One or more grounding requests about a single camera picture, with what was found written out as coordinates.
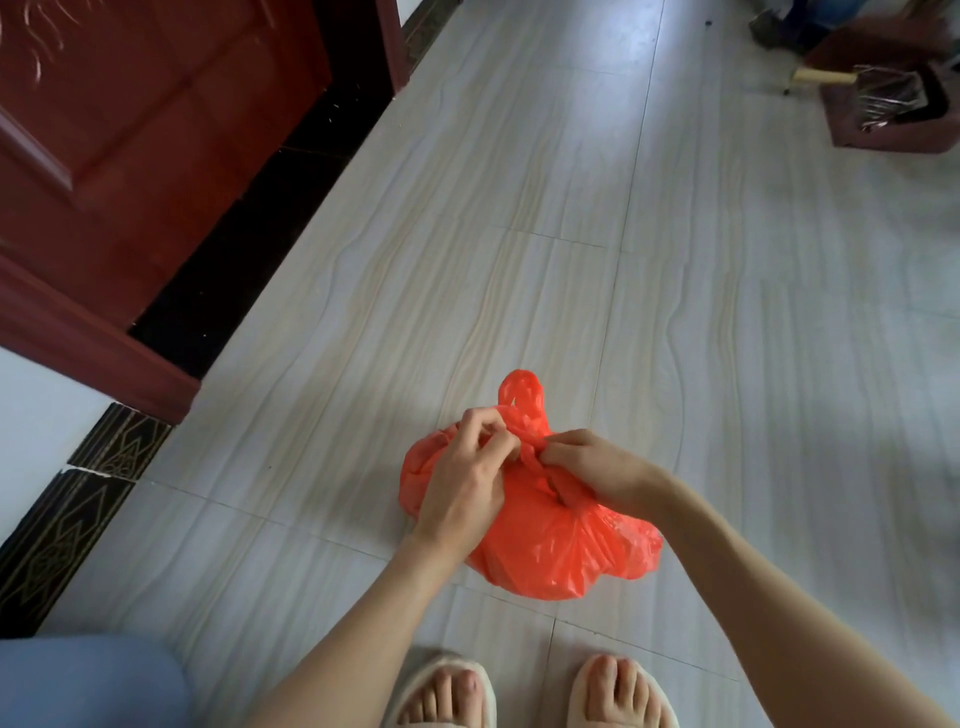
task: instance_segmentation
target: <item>blue pants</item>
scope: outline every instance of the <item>blue pants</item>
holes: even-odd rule
[[[173,656],[124,635],[0,642],[0,726],[187,728],[190,690]]]

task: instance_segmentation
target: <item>white slipper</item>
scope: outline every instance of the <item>white slipper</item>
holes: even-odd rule
[[[587,720],[587,678],[593,663],[601,657],[606,657],[606,655],[593,655],[593,657],[589,658],[584,663],[584,666],[580,668],[580,672],[577,673],[577,679],[573,681],[573,688],[570,690],[570,702],[566,709],[566,728],[618,728],[616,723]],[[643,669],[636,660],[617,655],[611,655],[611,657],[617,661],[630,660],[630,662],[634,664],[636,671],[643,675],[643,679],[647,681],[650,690],[660,699],[663,712],[667,717],[666,728],[680,728],[680,723],[677,722],[677,714],[673,712],[670,701],[666,699],[666,693],[663,692],[663,689],[657,681],[654,680],[653,676]]]
[[[449,667],[450,672],[454,674],[463,672],[465,669],[472,670],[477,674],[480,678],[480,685],[483,687],[483,728],[496,728],[496,696],[493,694],[493,685],[491,685],[487,671],[483,669],[480,663],[465,660],[457,655],[441,655],[417,670],[417,673],[403,686],[403,690],[400,691],[400,696],[396,699],[394,707],[387,713],[387,720],[383,721],[383,725],[389,726],[390,728],[397,726],[397,721],[400,720],[400,713],[403,711],[403,706],[410,702],[413,694],[426,685],[430,678],[433,677],[433,673],[441,667]],[[429,728],[458,728],[458,726],[453,723],[446,722],[425,721],[422,723],[410,723],[408,725],[410,728],[413,728],[413,726],[417,726],[417,728],[427,728],[427,726],[429,726]]]

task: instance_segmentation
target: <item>hand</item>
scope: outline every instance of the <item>hand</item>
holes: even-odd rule
[[[490,435],[490,440],[481,448],[482,435]],[[519,453],[519,438],[507,431],[499,412],[492,407],[467,410],[433,469],[414,536],[440,552],[451,567],[464,561],[503,505],[501,466]]]
[[[546,438],[543,465],[570,471],[593,489],[597,500],[625,516],[654,522],[665,495],[679,481],[663,468],[619,448],[588,429],[558,432]]]

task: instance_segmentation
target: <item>toe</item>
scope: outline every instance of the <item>toe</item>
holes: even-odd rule
[[[437,722],[437,693],[434,690],[433,684],[431,683],[425,686],[421,695],[423,719],[428,723]]]
[[[650,684],[639,672],[636,674],[634,685],[634,713],[642,716],[647,710],[647,701],[650,699]]]
[[[616,660],[601,655],[593,661],[587,676],[587,720],[603,721],[613,709]]]
[[[453,720],[453,677],[448,670],[439,670],[433,685],[437,693],[437,720],[449,723]]]
[[[631,711],[634,707],[634,687],[636,686],[636,664],[633,660],[617,660],[616,688],[613,699],[621,710]]]
[[[423,723],[423,701],[419,695],[410,704],[410,722]]]
[[[453,688],[454,718],[457,724],[467,728],[481,728],[483,699],[480,676],[471,669],[465,669],[458,674]]]
[[[650,692],[650,699],[647,701],[647,710],[643,714],[644,728],[659,728],[660,716],[663,711],[663,705],[655,692]]]

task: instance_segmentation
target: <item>door frame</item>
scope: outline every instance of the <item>door frame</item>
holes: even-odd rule
[[[176,425],[200,381],[0,255],[0,346]]]

